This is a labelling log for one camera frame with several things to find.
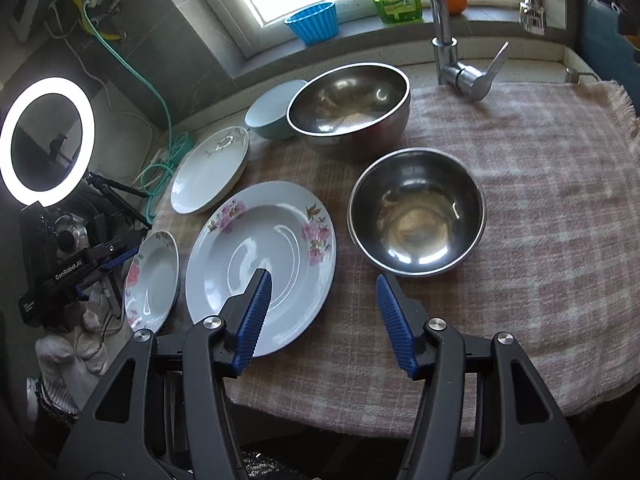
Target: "orange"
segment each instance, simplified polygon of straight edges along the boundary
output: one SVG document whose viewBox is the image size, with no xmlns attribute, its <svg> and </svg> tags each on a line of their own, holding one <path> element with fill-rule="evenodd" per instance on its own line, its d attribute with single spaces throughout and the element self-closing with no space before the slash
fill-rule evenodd
<svg viewBox="0 0 640 480">
<path fill-rule="evenodd" d="M 466 9 L 467 0 L 446 0 L 449 14 L 455 16 L 461 14 Z"/>
</svg>

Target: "teal cable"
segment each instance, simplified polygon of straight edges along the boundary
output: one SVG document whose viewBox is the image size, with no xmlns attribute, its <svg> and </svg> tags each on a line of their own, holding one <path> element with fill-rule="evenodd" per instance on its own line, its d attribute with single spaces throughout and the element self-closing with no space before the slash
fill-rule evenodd
<svg viewBox="0 0 640 480">
<path fill-rule="evenodd" d="M 158 98 L 158 100 L 160 101 L 162 108 L 164 108 L 164 113 L 166 115 L 166 122 L 168 125 L 168 135 L 169 135 L 168 145 L 167 145 L 167 152 L 168 152 L 167 159 L 161 164 L 158 164 L 158 163 L 150 164 L 143 170 L 142 174 L 140 175 L 140 187 L 144 191 L 146 191 L 146 193 L 148 194 L 148 199 L 146 200 L 145 217 L 146 217 L 146 220 L 151 224 L 153 223 L 153 219 L 155 218 L 155 215 L 151 212 L 151 204 L 155 197 L 160 196 L 164 192 L 169 181 L 174 176 L 174 172 L 178 167 L 178 164 L 180 163 L 180 160 L 175 160 L 175 159 L 186 140 L 186 134 L 181 134 L 178 137 L 178 139 L 175 139 L 175 142 L 174 142 L 171 114 L 169 113 L 169 107 L 167 106 L 165 100 L 162 98 L 158 90 L 156 90 L 149 81 L 147 81 L 138 72 L 136 72 L 136 70 L 129 63 L 127 63 L 120 56 L 120 54 L 118 54 L 111 47 L 111 45 L 109 45 L 109 43 L 107 43 L 104 40 L 104 38 L 100 36 L 100 34 L 98 34 L 98 31 L 95 29 L 94 24 L 91 22 L 91 20 L 89 19 L 89 16 L 86 13 L 86 2 L 84 2 L 82 5 L 82 16 L 85 18 L 86 22 L 88 23 L 88 26 L 91 29 L 91 32 L 93 33 L 93 35 L 98 39 L 98 41 L 100 41 L 102 46 L 106 48 L 109 51 L 109 53 L 111 53 L 111 55 L 115 57 L 123 65 L 124 68 L 129 70 L 129 72 L 131 72 L 142 84 L 144 84 L 147 88 L 149 88 L 149 90 L 151 90 L 153 95 L 155 95 L 156 98 Z M 158 183 L 153 189 L 149 189 L 148 184 L 143 184 L 144 175 L 148 170 L 151 170 L 151 169 L 153 170 L 160 169 L 164 171 L 164 175 L 159 179 Z"/>
</svg>

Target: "stainless steel bowl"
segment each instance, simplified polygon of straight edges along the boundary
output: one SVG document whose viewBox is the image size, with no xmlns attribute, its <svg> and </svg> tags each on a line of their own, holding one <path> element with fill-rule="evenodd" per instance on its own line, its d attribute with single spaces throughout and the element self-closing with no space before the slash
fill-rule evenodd
<svg viewBox="0 0 640 480">
<path fill-rule="evenodd" d="M 409 79 L 382 63 L 329 70 L 293 97 L 287 121 L 316 152 L 371 160 L 392 150 L 409 119 Z"/>
<path fill-rule="evenodd" d="M 381 269 L 431 276 L 479 242 L 486 202 L 462 162 L 430 148 L 389 153 L 356 182 L 347 209 L 351 239 Z"/>
</svg>

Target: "white dish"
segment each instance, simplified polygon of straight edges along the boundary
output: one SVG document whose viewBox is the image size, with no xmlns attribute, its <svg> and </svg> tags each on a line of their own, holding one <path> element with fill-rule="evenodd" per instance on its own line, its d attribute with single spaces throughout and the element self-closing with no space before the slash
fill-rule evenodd
<svg viewBox="0 0 640 480">
<path fill-rule="evenodd" d="M 275 352 L 320 311 L 335 256 L 334 226 L 309 190 L 282 181 L 244 189 L 211 216 L 193 246 L 185 282 L 191 320 L 218 314 L 255 269 L 267 269 L 273 291 L 254 357 Z"/>
<path fill-rule="evenodd" d="M 175 176 L 171 206 L 177 213 L 201 213 L 231 191 L 244 168 L 249 135 L 232 126 L 203 140 Z"/>
<path fill-rule="evenodd" d="M 160 330 L 178 296 L 178 268 L 178 247 L 169 231 L 155 231 L 142 242 L 129 267 L 122 300 L 134 332 Z"/>
<path fill-rule="evenodd" d="M 287 123 L 287 108 L 306 81 L 294 79 L 277 86 L 256 99 L 244 116 L 246 125 L 265 139 L 289 139 L 296 133 Z"/>
</svg>

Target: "white cloth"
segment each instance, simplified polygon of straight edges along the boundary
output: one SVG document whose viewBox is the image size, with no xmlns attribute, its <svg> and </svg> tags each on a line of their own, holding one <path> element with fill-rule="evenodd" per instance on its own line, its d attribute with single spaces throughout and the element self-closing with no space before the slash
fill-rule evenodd
<svg viewBox="0 0 640 480">
<path fill-rule="evenodd" d="M 85 309 L 71 339 L 47 333 L 36 341 L 35 349 L 46 394 L 57 407 L 77 415 L 108 366 L 100 320 L 91 308 Z"/>
</svg>

